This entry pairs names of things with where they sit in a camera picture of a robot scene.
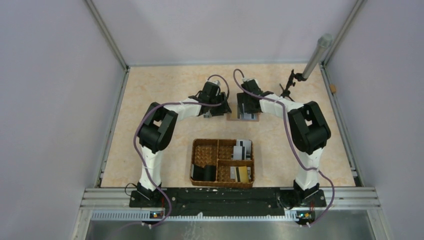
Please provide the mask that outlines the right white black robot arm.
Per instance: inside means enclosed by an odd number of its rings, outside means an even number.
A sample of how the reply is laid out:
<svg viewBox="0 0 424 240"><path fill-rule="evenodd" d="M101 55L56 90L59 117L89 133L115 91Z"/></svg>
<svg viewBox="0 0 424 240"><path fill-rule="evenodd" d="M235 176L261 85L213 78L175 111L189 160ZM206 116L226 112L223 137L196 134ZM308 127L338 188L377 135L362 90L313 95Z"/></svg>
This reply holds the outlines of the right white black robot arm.
<svg viewBox="0 0 424 240"><path fill-rule="evenodd" d="M290 149L300 168L293 181L294 206L317 202L320 191L320 160L331 137L331 130L315 101L295 102L271 91L262 91L255 78L243 78L237 84L242 92L237 102L244 104L248 113L271 114L283 119Z"/></svg>

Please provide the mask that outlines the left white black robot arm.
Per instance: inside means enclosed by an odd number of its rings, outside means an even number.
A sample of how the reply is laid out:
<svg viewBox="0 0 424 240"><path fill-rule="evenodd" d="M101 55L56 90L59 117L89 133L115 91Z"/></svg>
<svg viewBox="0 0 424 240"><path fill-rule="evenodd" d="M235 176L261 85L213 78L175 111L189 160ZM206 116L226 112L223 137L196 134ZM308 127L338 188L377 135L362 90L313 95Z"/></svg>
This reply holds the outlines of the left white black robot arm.
<svg viewBox="0 0 424 240"><path fill-rule="evenodd" d="M131 192L131 208L156 208L163 200L170 201L161 188L161 167L164 150L172 140L176 124L207 113L217 112L222 116L230 112L228 97L229 92L221 90L218 80L208 80L202 90L182 101L150 104L133 137L142 172L136 189Z"/></svg>

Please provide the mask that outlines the silver striped card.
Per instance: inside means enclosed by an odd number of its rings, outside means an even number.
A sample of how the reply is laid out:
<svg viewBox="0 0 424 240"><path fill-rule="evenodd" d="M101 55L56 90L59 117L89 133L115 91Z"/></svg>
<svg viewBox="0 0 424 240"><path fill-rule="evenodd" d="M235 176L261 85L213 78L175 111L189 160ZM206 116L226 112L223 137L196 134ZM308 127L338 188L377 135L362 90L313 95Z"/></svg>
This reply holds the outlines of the silver striped card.
<svg viewBox="0 0 424 240"><path fill-rule="evenodd" d="M245 112L244 106L239 106L237 109L237 119L240 121L257 121L258 115L256 113Z"/></svg>

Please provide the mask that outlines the brown leather card holder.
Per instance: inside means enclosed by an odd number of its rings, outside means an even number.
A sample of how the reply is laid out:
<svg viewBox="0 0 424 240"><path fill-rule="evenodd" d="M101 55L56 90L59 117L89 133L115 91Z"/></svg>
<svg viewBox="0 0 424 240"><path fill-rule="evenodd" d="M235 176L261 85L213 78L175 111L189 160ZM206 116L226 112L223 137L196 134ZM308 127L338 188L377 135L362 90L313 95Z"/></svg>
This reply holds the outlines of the brown leather card holder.
<svg viewBox="0 0 424 240"><path fill-rule="evenodd" d="M226 114L226 119L228 121L245 121L245 120L239 120L238 119L238 106L237 103L231 102L229 103L229 106L232 110L232 113ZM245 121L245 122L258 122L259 121L259 115L257 114L258 120L257 121Z"/></svg>

